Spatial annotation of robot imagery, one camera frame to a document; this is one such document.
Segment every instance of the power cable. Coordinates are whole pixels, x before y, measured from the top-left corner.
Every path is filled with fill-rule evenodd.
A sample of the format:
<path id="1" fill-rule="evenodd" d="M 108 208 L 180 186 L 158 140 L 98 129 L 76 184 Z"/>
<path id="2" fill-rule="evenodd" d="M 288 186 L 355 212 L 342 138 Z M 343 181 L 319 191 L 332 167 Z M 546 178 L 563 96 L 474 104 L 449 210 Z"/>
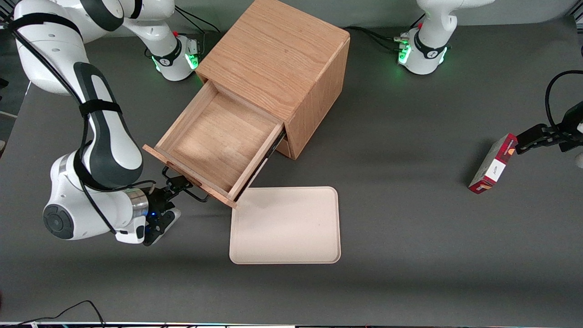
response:
<path id="1" fill-rule="evenodd" d="M 389 51 L 395 51 L 395 52 L 399 52 L 401 51 L 401 49 L 399 48 L 395 48 L 395 47 L 389 47 L 386 44 L 382 43 L 381 41 L 385 41 L 385 42 L 389 42 L 392 41 L 392 38 L 380 35 L 374 31 L 371 31 L 369 29 L 365 29 L 364 27 L 359 27 L 359 26 L 347 26 L 344 28 L 345 30 L 357 30 L 357 31 L 361 31 L 364 34 L 366 34 L 368 37 L 370 37 L 374 42 L 376 42 L 379 46 L 389 50 Z"/>
<path id="2" fill-rule="evenodd" d="M 200 26 L 198 26 L 195 22 L 193 22 L 190 18 L 186 17 L 182 12 L 177 11 L 182 17 L 184 17 L 184 19 L 186 19 L 187 21 L 189 21 L 192 25 L 196 26 L 196 28 L 201 31 L 202 33 L 202 51 L 201 51 L 201 56 L 205 54 L 205 50 L 206 50 L 206 32 L 201 29 Z"/>
<path id="3" fill-rule="evenodd" d="M 32 55 L 35 56 L 51 72 L 51 74 L 53 74 L 53 76 L 55 76 L 55 78 L 59 81 L 59 83 L 61 83 L 61 85 L 65 88 L 65 90 L 67 90 L 67 92 L 73 97 L 73 99 L 75 100 L 77 105 L 80 106 L 82 104 L 81 98 L 75 92 L 75 90 L 73 89 L 71 84 L 69 84 L 69 82 L 67 82 L 67 80 L 61 75 L 61 73 L 28 40 L 26 40 L 26 38 L 24 38 L 20 34 L 20 32 L 18 32 L 17 30 L 11 30 L 11 33 L 15 37 L 15 39 L 18 40 L 18 42 L 20 42 L 27 50 L 29 50 L 32 53 Z M 82 139 L 81 139 L 81 145 L 77 149 L 77 156 L 79 157 L 79 160 L 81 161 L 81 163 L 83 163 L 83 150 L 85 149 L 85 146 L 86 146 L 85 143 L 87 140 L 87 133 L 89 130 L 88 119 L 89 119 L 88 117 L 85 117 L 83 119 L 83 135 L 82 135 Z M 111 224 L 109 223 L 109 220 L 107 220 L 106 216 L 103 214 L 103 212 L 101 211 L 99 206 L 97 206 L 97 204 L 93 200 L 93 197 L 91 197 L 91 195 L 89 194 L 84 182 L 82 182 L 81 179 L 79 179 L 79 183 L 81 185 L 81 189 L 83 190 L 83 193 L 85 194 L 85 197 L 87 198 L 89 203 L 91 203 L 91 206 L 93 207 L 93 209 L 97 212 L 99 217 L 107 225 L 107 228 L 110 230 L 110 232 L 115 235 L 116 234 L 115 229 L 113 228 L 113 226 L 111 226 Z M 121 190 L 125 190 L 127 188 L 131 188 L 131 187 L 134 187 L 134 186 L 137 186 L 140 184 L 144 184 L 144 183 L 155 184 L 156 182 L 154 182 L 153 180 L 145 180 L 145 181 L 137 182 L 134 184 L 130 184 L 130 185 L 125 186 L 125 187 L 120 187 L 120 188 L 111 189 L 111 190 L 98 190 L 98 191 L 105 191 L 105 192 L 121 191 Z"/>
<path id="4" fill-rule="evenodd" d="M 193 17 L 193 18 L 195 18 L 195 19 L 198 19 L 198 20 L 200 20 L 200 21 L 201 21 L 201 22 L 203 22 L 203 23 L 206 23 L 207 25 L 210 25 L 210 26 L 212 26 L 212 27 L 215 29 L 215 31 L 217 31 L 217 33 L 220 33 L 220 30 L 219 30 L 219 28 L 218 28 L 218 27 L 216 27 L 215 25 L 213 25 L 212 23 L 209 23 L 209 22 L 207 22 L 206 20 L 204 20 L 204 19 L 202 19 L 202 18 L 200 18 L 200 17 L 198 17 L 198 16 L 196 16 L 196 15 L 194 15 L 194 14 L 192 14 L 192 13 L 189 13 L 189 12 L 187 12 L 186 10 L 184 10 L 184 9 L 180 8 L 179 6 L 175 6 L 175 8 L 176 8 L 176 10 L 178 10 L 179 12 L 183 12 L 183 13 L 185 13 L 185 14 L 189 15 L 189 16 L 192 16 L 192 17 Z"/>
<path id="5" fill-rule="evenodd" d="M 578 69 L 573 69 L 573 70 L 570 70 L 570 71 L 564 71 L 564 72 L 561 72 L 561 73 L 557 74 L 549 82 L 549 85 L 547 86 L 547 89 L 545 91 L 545 111 L 546 111 L 547 119 L 549 120 L 550 126 L 554 129 L 554 131 L 556 131 L 556 133 L 559 135 L 559 137 L 563 141 L 565 141 L 565 142 L 567 142 L 567 143 L 569 143 L 571 145 L 583 146 L 583 142 L 572 140 L 567 135 L 565 135 L 564 132 L 559 131 L 559 128 L 557 127 L 557 124 L 555 124 L 554 119 L 553 119 L 553 115 L 551 114 L 551 111 L 550 111 L 550 104 L 549 104 L 550 92 L 553 89 L 554 83 L 557 82 L 557 80 L 560 79 L 562 76 L 570 75 L 570 74 L 581 74 L 581 75 L 583 75 L 583 71 L 578 70 Z"/>
<path id="6" fill-rule="evenodd" d="M 61 313 L 57 314 L 56 316 L 38 317 L 36 319 L 30 319 L 30 320 L 22 321 L 22 322 L 16 323 L 16 324 L 5 324 L 5 325 L 0 326 L 0 327 L 15 327 L 15 326 L 21 326 L 21 325 L 26 324 L 26 323 L 31 323 L 31 322 L 41 321 L 41 320 L 53 320 L 53 319 L 56 319 L 56 318 L 62 316 L 68 310 L 71 310 L 71 309 L 73 309 L 73 308 L 75 308 L 75 307 L 77 307 L 77 306 L 79 306 L 79 305 L 81 305 L 83 303 L 89 303 L 89 304 L 91 304 L 91 307 L 95 310 L 95 313 L 97 314 L 97 317 L 99 317 L 99 322 L 101 323 L 101 328 L 105 328 L 106 322 L 105 322 L 105 320 L 103 320 L 103 317 L 101 316 L 101 313 L 99 313 L 99 310 L 97 309 L 97 307 L 95 306 L 95 304 L 92 301 L 88 300 L 88 299 L 86 299 L 85 301 L 81 301 L 81 302 L 79 302 L 79 303 L 77 303 L 77 304 L 75 304 L 73 306 L 70 306 L 70 307 L 64 309 L 63 311 L 61 311 Z"/>
<path id="7" fill-rule="evenodd" d="M 411 24 L 411 26 L 409 26 L 410 29 L 414 28 L 415 25 L 417 25 L 417 23 L 419 23 L 420 20 L 422 20 L 425 17 L 425 13 L 423 13 L 423 15 L 421 15 L 421 17 L 417 18 L 417 20 Z"/>

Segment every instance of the wooden drawer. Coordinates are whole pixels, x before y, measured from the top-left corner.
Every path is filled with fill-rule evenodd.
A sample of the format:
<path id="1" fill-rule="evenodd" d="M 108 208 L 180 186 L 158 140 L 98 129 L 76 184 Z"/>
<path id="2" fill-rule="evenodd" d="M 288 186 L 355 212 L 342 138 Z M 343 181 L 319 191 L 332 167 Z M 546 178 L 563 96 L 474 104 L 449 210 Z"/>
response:
<path id="1" fill-rule="evenodd" d="M 196 68 L 285 122 L 297 159 L 342 91 L 350 34 L 277 0 L 255 0 Z"/>
<path id="2" fill-rule="evenodd" d="M 207 81 L 156 146 L 144 150 L 235 208 L 283 137 L 283 120 Z"/>

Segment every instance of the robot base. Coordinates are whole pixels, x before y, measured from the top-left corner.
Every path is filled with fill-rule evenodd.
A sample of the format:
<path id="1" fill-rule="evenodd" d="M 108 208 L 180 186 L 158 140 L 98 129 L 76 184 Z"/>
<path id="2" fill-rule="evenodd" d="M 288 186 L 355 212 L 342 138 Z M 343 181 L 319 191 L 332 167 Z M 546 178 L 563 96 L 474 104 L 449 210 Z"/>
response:
<path id="1" fill-rule="evenodd" d="M 419 29 L 414 28 L 408 32 L 401 33 L 401 37 L 407 37 L 413 40 Z M 427 75 L 433 73 L 436 68 L 443 62 L 447 48 L 441 54 L 435 51 L 436 56 L 432 59 L 425 58 L 425 55 L 415 46 L 414 42 L 407 44 L 399 54 L 397 62 L 405 66 L 411 73 L 418 75 Z"/>

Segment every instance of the beige tray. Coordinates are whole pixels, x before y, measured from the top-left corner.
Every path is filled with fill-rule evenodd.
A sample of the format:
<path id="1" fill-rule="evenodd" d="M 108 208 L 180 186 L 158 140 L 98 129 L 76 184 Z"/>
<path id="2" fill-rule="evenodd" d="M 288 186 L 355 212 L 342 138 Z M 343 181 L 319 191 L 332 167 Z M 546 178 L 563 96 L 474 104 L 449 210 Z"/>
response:
<path id="1" fill-rule="evenodd" d="M 332 187 L 249 188 L 231 216 L 236 264 L 331 264 L 340 259 Z"/>

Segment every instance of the cabinet top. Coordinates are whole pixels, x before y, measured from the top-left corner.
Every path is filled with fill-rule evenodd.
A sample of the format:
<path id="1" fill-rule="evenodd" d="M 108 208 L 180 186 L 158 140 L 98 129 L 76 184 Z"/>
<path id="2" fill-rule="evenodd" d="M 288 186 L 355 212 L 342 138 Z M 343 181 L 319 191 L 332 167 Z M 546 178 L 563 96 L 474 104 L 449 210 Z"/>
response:
<path id="1" fill-rule="evenodd" d="M 196 72 L 289 120 L 349 39 L 277 0 L 255 0 Z"/>

